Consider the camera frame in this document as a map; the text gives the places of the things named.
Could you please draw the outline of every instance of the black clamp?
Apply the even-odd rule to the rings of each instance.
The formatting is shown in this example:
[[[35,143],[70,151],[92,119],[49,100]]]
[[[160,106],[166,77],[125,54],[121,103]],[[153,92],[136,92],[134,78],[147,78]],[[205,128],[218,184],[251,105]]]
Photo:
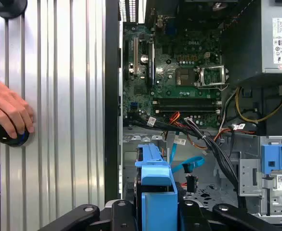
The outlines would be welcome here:
[[[0,0],[0,17],[12,19],[23,14],[27,0]]]

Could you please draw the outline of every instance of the metal bracket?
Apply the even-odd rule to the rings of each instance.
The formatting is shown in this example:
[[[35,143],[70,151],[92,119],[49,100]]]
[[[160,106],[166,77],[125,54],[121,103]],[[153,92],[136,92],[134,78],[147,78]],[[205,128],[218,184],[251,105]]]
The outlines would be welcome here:
[[[262,181],[259,159],[241,159],[239,189],[240,196],[261,196]]]

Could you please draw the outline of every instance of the chip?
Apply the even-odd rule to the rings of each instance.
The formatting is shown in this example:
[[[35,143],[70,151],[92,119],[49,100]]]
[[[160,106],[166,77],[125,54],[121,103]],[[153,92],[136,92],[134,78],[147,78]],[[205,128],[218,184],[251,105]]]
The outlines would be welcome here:
[[[194,86],[196,82],[196,73],[193,68],[177,68],[176,69],[176,85],[178,86]]]
[[[144,87],[135,86],[134,87],[134,94],[135,95],[142,95],[142,94],[144,94]]]

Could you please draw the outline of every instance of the wire bundle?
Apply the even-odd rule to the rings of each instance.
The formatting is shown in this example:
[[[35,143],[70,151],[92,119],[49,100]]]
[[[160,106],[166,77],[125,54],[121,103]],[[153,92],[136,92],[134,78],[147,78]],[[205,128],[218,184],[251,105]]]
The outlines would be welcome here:
[[[228,180],[232,183],[235,191],[238,193],[238,178],[234,171],[233,165],[230,159],[227,157],[226,153],[221,150],[221,148],[218,146],[218,144],[213,139],[204,135],[204,133],[199,130],[199,128],[196,126],[196,124],[193,122],[192,119],[185,118],[184,120],[187,126],[183,125],[182,127],[177,127],[177,126],[174,126],[173,124],[166,124],[160,121],[156,121],[153,127],[149,127],[147,126],[147,121],[143,120],[139,116],[135,116],[131,119],[128,119],[128,123],[132,125],[137,125],[142,128],[148,128],[148,129],[182,132],[188,136],[191,135],[191,136],[197,137],[198,139],[203,140],[207,146],[207,149],[213,152],[215,158],[218,161],[221,171],[228,178]],[[245,198],[238,197],[238,204],[239,204],[239,207],[245,208],[246,206]]]

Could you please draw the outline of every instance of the side panel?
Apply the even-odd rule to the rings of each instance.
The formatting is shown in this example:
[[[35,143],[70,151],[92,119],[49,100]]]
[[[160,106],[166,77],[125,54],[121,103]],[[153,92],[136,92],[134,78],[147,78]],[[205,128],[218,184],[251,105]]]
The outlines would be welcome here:
[[[104,206],[105,2],[29,0],[0,18],[0,80],[34,110],[26,147],[1,145],[1,230]]]

